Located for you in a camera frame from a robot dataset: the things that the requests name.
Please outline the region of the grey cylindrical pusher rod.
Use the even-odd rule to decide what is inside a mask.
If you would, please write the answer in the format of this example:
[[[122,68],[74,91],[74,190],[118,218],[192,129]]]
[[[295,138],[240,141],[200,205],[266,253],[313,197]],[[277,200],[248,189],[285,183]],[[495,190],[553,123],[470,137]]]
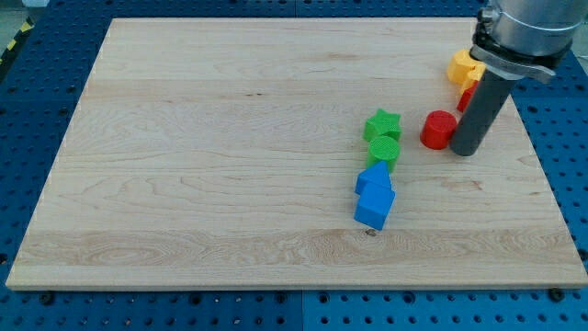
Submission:
[[[454,154],[472,156],[477,152],[514,84],[515,80],[492,67],[485,70],[449,142]]]

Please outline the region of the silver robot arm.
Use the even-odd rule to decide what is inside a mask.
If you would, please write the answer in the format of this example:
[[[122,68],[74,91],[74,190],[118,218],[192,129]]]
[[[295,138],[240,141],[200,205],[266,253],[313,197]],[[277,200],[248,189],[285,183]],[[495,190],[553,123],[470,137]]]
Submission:
[[[491,0],[480,8],[469,55],[486,65],[449,142],[461,156],[476,153],[514,85],[543,84],[573,44],[587,0]]]

